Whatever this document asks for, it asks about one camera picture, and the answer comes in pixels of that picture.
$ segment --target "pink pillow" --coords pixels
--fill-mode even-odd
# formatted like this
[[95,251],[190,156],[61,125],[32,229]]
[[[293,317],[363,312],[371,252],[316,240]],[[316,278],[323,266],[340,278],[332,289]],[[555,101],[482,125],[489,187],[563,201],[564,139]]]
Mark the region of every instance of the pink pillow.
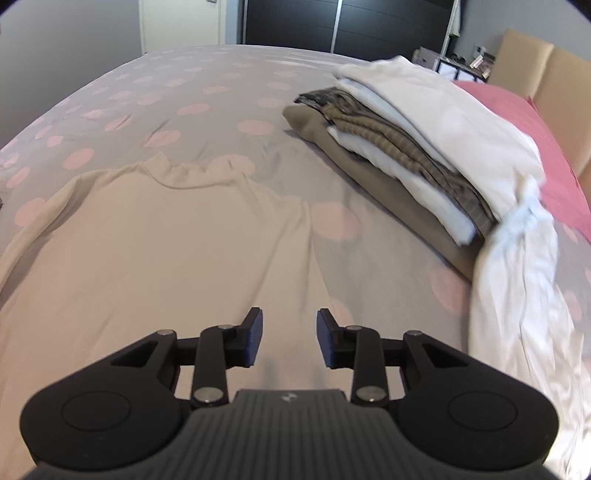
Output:
[[541,200],[558,221],[578,229],[591,242],[591,212],[577,177],[533,101],[494,85],[455,82],[480,103],[533,138],[540,150],[546,183]]

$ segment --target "gray wall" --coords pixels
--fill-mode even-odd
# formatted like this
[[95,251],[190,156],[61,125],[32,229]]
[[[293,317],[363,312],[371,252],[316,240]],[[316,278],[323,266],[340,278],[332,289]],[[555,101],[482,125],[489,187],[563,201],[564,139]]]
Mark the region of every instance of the gray wall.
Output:
[[566,0],[468,0],[455,52],[471,60],[478,44],[496,54],[507,28],[591,60],[591,22]]
[[138,0],[19,0],[0,25],[0,147],[142,53]]

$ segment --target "black wardrobe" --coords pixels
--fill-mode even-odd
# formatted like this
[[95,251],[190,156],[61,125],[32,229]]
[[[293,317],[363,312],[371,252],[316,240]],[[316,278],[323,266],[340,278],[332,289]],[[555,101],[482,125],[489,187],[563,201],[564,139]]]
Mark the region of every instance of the black wardrobe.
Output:
[[454,0],[245,0],[244,8],[246,44],[410,59],[419,47],[442,51]]

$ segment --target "white sheet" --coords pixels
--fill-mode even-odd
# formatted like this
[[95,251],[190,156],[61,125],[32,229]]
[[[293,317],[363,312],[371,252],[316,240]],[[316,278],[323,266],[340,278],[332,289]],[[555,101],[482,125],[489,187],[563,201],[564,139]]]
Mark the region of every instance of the white sheet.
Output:
[[363,137],[342,132],[334,125],[329,126],[327,130],[341,147],[361,155],[386,175],[400,180],[413,198],[437,217],[455,243],[467,245],[472,241],[476,227],[445,194],[436,190],[425,179],[410,173]]
[[470,94],[402,57],[345,65],[335,76],[363,83],[402,113],[500,218],[474,272],[469,353],[554,403],[560,430],[545,464],[562,478],[585,479],[591,469],[590,379],[581,336],[554,287],[556,232],[538,199],[544,171],[537,147]]

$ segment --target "beige headboard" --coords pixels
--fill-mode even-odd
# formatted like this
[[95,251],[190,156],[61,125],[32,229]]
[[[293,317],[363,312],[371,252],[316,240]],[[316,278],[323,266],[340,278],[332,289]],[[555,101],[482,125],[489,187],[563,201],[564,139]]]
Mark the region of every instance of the beige headboard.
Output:
[[489,83],[533,98],[591,205],[591,61],[507,30]]

